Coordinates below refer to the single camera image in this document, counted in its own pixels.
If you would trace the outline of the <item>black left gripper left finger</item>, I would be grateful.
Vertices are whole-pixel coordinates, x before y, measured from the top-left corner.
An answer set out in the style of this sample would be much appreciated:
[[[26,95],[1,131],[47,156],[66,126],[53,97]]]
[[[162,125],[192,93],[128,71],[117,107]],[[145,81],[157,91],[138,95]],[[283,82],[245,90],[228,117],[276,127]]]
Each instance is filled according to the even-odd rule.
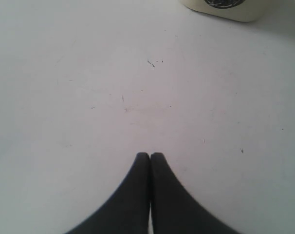
[[[150,211],[150,158],[138,153],[109,199],[70,234],[147,234]]]

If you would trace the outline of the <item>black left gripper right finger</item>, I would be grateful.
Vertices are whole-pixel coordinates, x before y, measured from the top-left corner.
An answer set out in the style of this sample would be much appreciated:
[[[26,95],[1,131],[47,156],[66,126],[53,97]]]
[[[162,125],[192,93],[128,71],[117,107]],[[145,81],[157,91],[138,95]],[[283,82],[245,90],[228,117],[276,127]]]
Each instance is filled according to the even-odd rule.
[[[162,153],[151,162],[151,215],[155,234],[236,234],[183,187]]]

